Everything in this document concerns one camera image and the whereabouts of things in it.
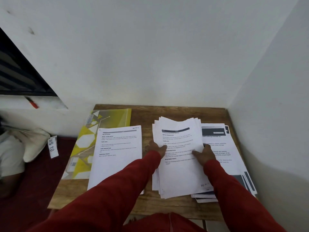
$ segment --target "white wall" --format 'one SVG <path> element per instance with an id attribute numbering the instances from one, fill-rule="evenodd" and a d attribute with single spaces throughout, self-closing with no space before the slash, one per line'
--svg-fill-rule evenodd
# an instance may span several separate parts
<path id="1" fill-rule="evenodd" d="M 296 2 L 0 0 L 0 27 L 69 109 L 1 114 L 76 136 L 96 103 L 226 107 Z"/>
<path id="2" fill-rule="evenodd" d="M 229 107 L 261 202 L 309 228 L 309 0 L 300 0 Z"/>

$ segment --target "wooden table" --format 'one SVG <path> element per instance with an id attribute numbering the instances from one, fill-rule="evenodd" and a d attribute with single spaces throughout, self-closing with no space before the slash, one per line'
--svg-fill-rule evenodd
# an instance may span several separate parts
<path id="1" fill-rule="evenodd" d="M 152 140 L 152 123 L 154 123 L 154 120 L 158 120 L 160 116 L 175 121 L 198 117 L 202 123 L 224 123 L 229 125 L 230 133 L 240 152 L 239 142 L 225 108 L 96 105 L 94 109 L 125 108 L 132 109 L 131 126 L 141 125 L 143 147 Z M 61 209 L 87 191 L 87 185 L 88 179 L 60 180 L 48 208 Z M 152 191 L 151 186 L 152 179 L 145 188 L 145 194 L 138 197 L 131 214 L 151 215 L 153 213 L 175 212 L 190 219 L 223 221 L 218 203 L 197 203 L 190 195 L 161 199 L 158 191 Z"/>

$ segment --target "maroon floor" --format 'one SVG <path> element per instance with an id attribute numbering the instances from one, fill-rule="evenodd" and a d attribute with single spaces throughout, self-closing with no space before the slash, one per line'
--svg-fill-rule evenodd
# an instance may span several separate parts
<path id="1" fill-rule="evenodd" d="M 45 147 L 38 157 L 26 164 L 26 170 L 16 193 L 0 199 L 0 231 L 22 232 L 44 221 L 50 210 L 50 199 L 64 172 L 76 139 L 59 138 L 59 156 L 50 158 Z"/>

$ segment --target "person in red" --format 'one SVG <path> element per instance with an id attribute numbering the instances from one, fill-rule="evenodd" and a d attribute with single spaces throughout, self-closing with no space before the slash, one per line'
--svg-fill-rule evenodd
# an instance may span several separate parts
<path id="1" fill-rule="evenodd" d="M 106 178 L 73 202 L 28 232 L 85 231 L 205 231 L 176 213 L 156 213 L 123 225 L 137 197 L 145 188 L 163 158 L 166 146 L 151 141 L 143 159 Z M 214 187 L 223 218 L 231 232 L 285 231 L 263 205 L 216 160 L 210 145 L 203 152 L 193 151 Z"/>

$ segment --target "person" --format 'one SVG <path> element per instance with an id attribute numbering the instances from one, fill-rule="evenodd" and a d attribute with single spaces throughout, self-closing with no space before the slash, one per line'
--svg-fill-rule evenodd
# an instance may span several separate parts
<path id="1" fill-rule="evenodd" d="M 24 145 L 1 124 L 0 117 L 0 198 L 9 197 L 24 172 Z"/>
<path id="2" fill-rule="evenodd" d="M 205 231 L 173 212 L 156 213 L 123 225 L 137 197 L 158 168 L 166 148 L 151 141 L 143 159 L 133 161 L 106 178 L 28 232 Z M 213 185 L 231 232 L 285 231 L 251 193 L 224 171 L 209 145 L 205 146 L 202 153 L 193 151 L 192 154 L 203 166 L 204 173 Z"/>

